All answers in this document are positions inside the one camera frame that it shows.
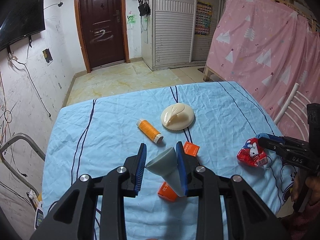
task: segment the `pink cloth with tree pattern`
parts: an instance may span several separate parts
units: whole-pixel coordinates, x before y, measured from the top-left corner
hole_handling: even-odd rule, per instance
[[[273,120],[295,83],[311,102],[320,103],[319,33],[313,33],[306,18],[284,4],[226,0],[206,65],[225,80],[242,85]],[[305,116],[291,107],[307,125]],[[301,124],[308,140],[298,117],[288,113]],[[302,139],[286,115],[278,127],[284,135]]]

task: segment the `light blue bed sheet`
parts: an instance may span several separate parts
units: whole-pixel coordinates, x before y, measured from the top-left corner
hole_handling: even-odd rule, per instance
[[[283,167],[280,158],[269,152],[275,180],[269,167],[270,160],[264,167],[253,168],[240,165],[236,158],[246,140],[256,134],[281,135],[269,115],[236,82],[196,83],[176,88],[178,101],[190,105],[195,112],[196,119],[190,126],[190,134],[193,143],[200,146],[200,163],[220,176],[241,175],[276,213],[288,197],[293,168],[289,165]],[[176,88],[172,87],[174,96]],[[160,122],[162,111],[176,103],[172,91],[167,87],[97,99],[83,146],[79,176],[85,173],[93,178],[106,175],[123,165],[126,157],[137,154],[140,143],[147,145],[147,162],[166,148],[175,147],[178,141],[184,144],[186,136],[183,131],[168,131]],[[91,111],[92,100],[60,110],[44,164],[42,196],[45,214],[49,206],[70,187],[76,145],[88,125]],[[138,129],[136,122],[140,118],[148,120],[164,135],[163,144],[154,144]],[[82,141],[83,138],[76,154],[73,181]],[[195,239],[197,197],[166,202],[157,195],[162,182],[161,177],[145,170],[139,195],[124,199],[128,240]],[[224,239],[227,239],[224,205],[222,209]],[[99,239],[97,224],[95,229]]]

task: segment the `thread spool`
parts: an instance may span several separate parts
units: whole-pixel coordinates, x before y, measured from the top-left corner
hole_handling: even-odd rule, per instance
[[[147,120],[140,119],[137,121],[139,129],[155,143],[159,143],[163,139],[163,135],[152,126]]]

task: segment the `orange medicine box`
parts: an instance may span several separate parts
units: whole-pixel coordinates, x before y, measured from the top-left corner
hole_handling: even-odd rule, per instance
[[[200,147],[193,143],[185,142],[183,149],[186,154],[196,157]],[[170,202],[174,202],[178,197],[178,195],[173,191],[173,189],[166,182],[162,183],[158,191],[158,196]]]

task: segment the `person's hand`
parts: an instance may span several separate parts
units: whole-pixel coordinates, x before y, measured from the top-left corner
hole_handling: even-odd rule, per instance
[[[316,204],[320,200],[320,177],[310,176],[306,179],[306,185],[308,188],[312,189],[312,195],[309,200],[310,206]],[[299,173],[297,173],[294,182],[293,182],[293,189],[291,193],[291,200],[296,202],[299,197]]]

